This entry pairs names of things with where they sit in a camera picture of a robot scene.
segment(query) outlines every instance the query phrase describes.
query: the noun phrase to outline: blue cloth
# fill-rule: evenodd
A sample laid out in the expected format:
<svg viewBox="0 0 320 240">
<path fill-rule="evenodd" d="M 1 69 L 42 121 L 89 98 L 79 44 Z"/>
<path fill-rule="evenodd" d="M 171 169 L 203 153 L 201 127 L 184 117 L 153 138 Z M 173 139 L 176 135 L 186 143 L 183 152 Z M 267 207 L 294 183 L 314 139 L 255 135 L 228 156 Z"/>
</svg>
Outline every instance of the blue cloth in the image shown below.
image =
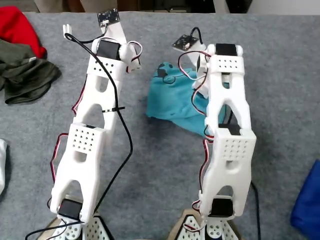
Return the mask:
<svg viewBox="0 0 320 240">
<path fill-rule="evenodd" d="M 320 160 L 305 179 L 291 213 L 291 225 L 310 240 L 320 240 Z"/>
<path fill-rule="evenodd" d="M 192 78 L 197 73 L 185 69 Z M 163 62 L 154 73 L 149 87 L 146 115 L 157 119 L 169 120 L 176 125 L 204 136 L 205 117 L 198 113 L 191 103 L 193 80 L 186 77 L 177 67 Z M 203 112 L 207 111 L 208 99 L 197 93 L 194 104 Z M 219 114 L 219 123 L 225 117 L 225 106 Z"/>
</svg>

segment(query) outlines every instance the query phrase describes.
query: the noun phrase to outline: teal cloth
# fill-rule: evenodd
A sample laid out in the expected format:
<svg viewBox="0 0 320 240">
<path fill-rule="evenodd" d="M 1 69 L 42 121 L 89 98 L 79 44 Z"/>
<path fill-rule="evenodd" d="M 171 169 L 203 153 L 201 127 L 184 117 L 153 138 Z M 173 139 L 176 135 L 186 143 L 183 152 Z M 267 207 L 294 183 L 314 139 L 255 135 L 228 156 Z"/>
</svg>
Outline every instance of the teal cloth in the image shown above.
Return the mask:
<svg viewBox="0 0 320 240">
<path fill-rule="evenodd" d="M 192 78 L 197 73 L 191 68 L 185 69 Z M 179 68 L 169 62 L 163 62 L 154 73 L 149 87 L 146 115 L 151 118 L 169 120 L 174 124 L 204 135 L 205 116 L 198 113 L 191 103 L 193 94 L 193 80 L 186 77 Z M 208 99 L 197 93 L 194 99 L 197 108 L 206 113 Z M 219 123 L 225 118 L 226 107 L 222 107 L 219 114 Z"/>
</svg>

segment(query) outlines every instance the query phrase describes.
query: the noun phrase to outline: gray felt surface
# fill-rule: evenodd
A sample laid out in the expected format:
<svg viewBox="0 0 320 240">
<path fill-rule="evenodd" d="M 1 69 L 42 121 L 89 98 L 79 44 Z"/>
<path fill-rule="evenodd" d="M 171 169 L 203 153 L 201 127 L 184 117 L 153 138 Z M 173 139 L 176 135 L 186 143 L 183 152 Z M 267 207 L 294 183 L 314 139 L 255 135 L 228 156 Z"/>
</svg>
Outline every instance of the gray felt surface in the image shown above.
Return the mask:
<svg viewBox="0 0 320 240">
<path fill-rule="evenodd" d="M 9 144 L 7 189 L 0 196 L 0 239 L 23 239 L 54 217 L 46 207 L 52 178 L 49 161 L 59 133 L 73 119 L 71 106 L 85 79 L 89 55 L 64 40 L 62 25 L 80 39 L 100 34 L 97 16 L 86 13 L 26 14 L 62 77 L 39 100 L 5 105 L 0 92 L 0 138 Z M 199 26 L 206 44 L 243 46 L 246 98 L 257 144 L 252 179 L 260 193 L 262 237 L 298 240 L 290 213 L 314 160 L 319 157 L 320 17 L 174 13 L 120 13 L 128 40 L 144 47 L 143 69 L 125 76 L 120 97 L 134 154 L 112 186 L 100 213 L 116 239 L 165 239 L 197 199 L 204 160 L 201 137 L 145 116 L 150 78 L 163 62 L 177 62 L 171 44 Z M 102 124 L 99 109 L 91 121 Z M 112 149 L 101 162 L 100 193 L 129 151 L 120 121 Z M 246 240 L 256 240 L 250 191 L 243 216 L 235 220 Z"/>
</svg>

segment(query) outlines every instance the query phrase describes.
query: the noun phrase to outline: dark green cloth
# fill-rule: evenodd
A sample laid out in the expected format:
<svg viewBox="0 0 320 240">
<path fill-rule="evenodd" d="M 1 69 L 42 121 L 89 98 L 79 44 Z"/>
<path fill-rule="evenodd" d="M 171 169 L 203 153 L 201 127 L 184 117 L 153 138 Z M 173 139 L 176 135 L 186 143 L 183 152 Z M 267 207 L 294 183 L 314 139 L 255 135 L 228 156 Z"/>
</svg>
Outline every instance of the dark green cloth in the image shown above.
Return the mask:
<svg viewBox="0 0 320 240">
<path fill-rule="evenodd" d="M 6 104 L 40 98 L 60 74 L 53 63 L 36 58 L 29 45 L 0 39 L 0 90 L 4 89 Z"/>
</svg>

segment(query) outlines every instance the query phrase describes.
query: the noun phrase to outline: red cloth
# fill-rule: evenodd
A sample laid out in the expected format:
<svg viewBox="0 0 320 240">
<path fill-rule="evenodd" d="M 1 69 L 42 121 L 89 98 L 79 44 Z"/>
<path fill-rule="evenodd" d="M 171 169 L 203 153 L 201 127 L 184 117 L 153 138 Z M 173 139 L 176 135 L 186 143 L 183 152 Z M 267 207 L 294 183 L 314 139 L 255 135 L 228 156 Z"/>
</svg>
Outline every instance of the red cloth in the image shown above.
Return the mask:
<svg viewBox="0 0 320 240">
<path fill-rule="evenodd" d="M 46 53 L 30 22 L 15 6 L 0 7 L 0 39 L 12 44 L 30 45 L 37 58 L 43 58 Z"/>
</svg>

